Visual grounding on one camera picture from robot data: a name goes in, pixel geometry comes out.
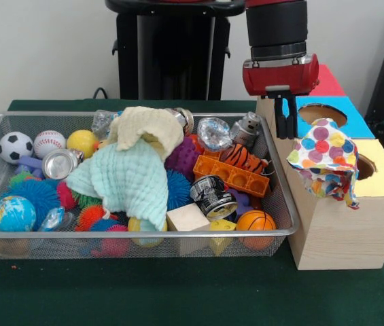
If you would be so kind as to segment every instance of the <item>black cable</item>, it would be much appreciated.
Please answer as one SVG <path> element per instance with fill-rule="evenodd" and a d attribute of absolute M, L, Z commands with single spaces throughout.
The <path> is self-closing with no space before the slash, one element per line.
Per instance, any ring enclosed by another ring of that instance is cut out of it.
<path fill-rule="evenodd" d="M 102 93 L 103 93 L 105 99 L 108 99 L 108 98 L 109 98 L 108 95 L 107 95 L 107 92 L 106 92 L 105 89 L 102 88 L 102 87 L 98 87 L 98 88 L 97 88 L 97 90 L 95 91 L 94 96 L 92 96 L 92 98 L 97 98 L 99 92 L 102 92 Z"/>

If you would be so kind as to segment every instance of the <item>yellow cloth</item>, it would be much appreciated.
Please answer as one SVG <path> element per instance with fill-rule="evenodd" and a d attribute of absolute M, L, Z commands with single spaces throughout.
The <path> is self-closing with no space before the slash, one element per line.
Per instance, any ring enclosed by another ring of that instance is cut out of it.
<path fill-rule="evenodd" d="M 127 107 L 110 125 L 108 142 L 118 142 L 116 149 L 125 151 L 142 138 L 164 162 L 184 139 L 183 128 L 166 110 L 150 107 Z"/>

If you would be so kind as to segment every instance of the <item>blue panel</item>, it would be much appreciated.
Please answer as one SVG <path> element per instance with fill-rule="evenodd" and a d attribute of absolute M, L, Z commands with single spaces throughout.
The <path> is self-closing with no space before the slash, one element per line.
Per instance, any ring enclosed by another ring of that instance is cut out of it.
<path fill-rule="evenodd" d="M 368 128 L 364 118 L 360 115 L 355 105 L 348 97 L 312 97 L 299 96 L 296 98 L 298 110 L 308 104 L 325 104 L 330 105 L 343 112 L 347 116 L 347 123 L 340 128 L 348 137 L 358 139 L 374 139 L 373 133 Z M 283 112 L 288 115 L 287 101 L 283 102 Z M 305 120 L 298 115 L 298 137 L 303 138 L 312 125 L 307 124 Z"/>

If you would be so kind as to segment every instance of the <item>white wall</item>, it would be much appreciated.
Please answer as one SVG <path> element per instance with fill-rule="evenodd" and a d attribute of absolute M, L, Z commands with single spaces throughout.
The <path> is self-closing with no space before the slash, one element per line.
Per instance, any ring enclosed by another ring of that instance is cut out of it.
<path fill-rule="evenodd" d="M 245 14 L 230 20 L 222 96 L 250 99 L 241 79 Z M 0 111 L 14 98 L 88 98 L 98 86 L 118 96 L 115 38 L 104 0 L 0 1 Z M 364 111 L 384 56 L 384 0 L 309 0 L 309 51 Z"/>

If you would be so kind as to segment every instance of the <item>soccer ball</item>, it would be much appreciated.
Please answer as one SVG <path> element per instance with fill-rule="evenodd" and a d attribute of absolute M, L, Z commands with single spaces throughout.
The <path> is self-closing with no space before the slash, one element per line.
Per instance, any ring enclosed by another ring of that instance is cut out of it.
<path fill-rule="evenodd" d="M 7 163 L 17 164 L 21 156 L 33 155 L 33 141 L 18 131 L 9 132 L 0 140 L 0 156 Z"/>

